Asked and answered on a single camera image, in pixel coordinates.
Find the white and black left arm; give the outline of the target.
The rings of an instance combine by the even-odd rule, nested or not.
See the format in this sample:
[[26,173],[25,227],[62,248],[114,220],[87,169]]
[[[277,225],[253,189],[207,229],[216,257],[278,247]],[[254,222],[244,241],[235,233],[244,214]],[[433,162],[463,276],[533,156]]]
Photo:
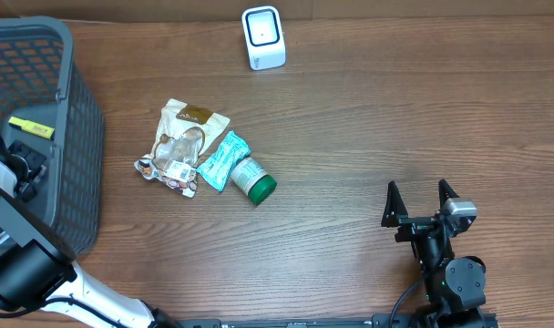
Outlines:
[[162,310],[115,292],[78,265],[74,251],[15,198],[29,173],[0,134],[0,319],[41,310],[91,327],[177,326]]

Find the teal snack packet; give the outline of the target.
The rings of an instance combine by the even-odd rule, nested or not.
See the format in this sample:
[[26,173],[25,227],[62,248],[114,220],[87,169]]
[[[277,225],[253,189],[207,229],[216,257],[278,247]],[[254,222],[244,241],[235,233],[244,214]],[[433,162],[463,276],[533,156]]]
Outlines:
[[250,153],[251,149],[246,141],[230,131],[217,150],[199,165],[197,172],[216,191],[222,192],[233,169]]

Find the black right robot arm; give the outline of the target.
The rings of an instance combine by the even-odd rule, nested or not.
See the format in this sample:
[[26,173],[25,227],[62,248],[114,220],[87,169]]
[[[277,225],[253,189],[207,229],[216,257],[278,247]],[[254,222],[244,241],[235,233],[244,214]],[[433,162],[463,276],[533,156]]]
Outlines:
[[421,279],[396,301],[387,325],[417,287],[423,285],[428,305],[409,315],[408,327],[486,327],[480,307],[486,303],[486,264],[476,256],[456,257],[450,240],[467,231],[477,218],[477,206],[458,196],[446,180],[438,182],[440,208],[425,217],[411,217],[392,180],[387,186],[381,225],[396,228],[395,240],[408,242],[419,263]]

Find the green lid white jar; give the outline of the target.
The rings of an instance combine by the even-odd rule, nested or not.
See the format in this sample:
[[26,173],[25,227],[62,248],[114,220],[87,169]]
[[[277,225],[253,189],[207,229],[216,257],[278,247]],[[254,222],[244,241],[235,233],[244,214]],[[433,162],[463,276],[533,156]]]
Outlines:
[[277,181],[273,176],[251,157],[241,160],[236,165],[231,179],[254,205],[264,202],[277,187]]

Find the beige Pantree snack bag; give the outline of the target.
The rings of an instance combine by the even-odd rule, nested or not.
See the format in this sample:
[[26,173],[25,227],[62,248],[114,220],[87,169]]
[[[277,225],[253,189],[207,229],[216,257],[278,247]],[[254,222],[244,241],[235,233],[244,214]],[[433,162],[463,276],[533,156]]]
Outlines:
[[231,120],[209,109],[171,98],[160,112],[150,153],[134,163],[146,180],[156,180],[183,197],[197,191],[199,157]]

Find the yellow and blue bar packet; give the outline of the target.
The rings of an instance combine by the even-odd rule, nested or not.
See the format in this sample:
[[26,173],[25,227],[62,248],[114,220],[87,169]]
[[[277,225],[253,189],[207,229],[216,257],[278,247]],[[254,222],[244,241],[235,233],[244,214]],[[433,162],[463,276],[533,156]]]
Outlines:
[[43,125],[41,123],[36,123],[32,120],[11,117],[8,120],[8,124],[12,128],[18,128],[24,132],[30,133],[32,135],[38,136],[40,138],[45,138],[48,140],[54,139],[55,129],[49,126]]

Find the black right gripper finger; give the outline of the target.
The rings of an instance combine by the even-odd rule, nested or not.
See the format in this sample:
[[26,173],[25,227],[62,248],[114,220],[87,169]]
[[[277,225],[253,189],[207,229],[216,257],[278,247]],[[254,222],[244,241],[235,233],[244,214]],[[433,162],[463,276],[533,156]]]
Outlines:
[[385,210],[381,226],[386,228],[398,227],[408,218],[408,212],[394,180],[388,183]]
[[438,182],[440,210],[442,212],[454,212],[459,196],[451,188],[445,179]]

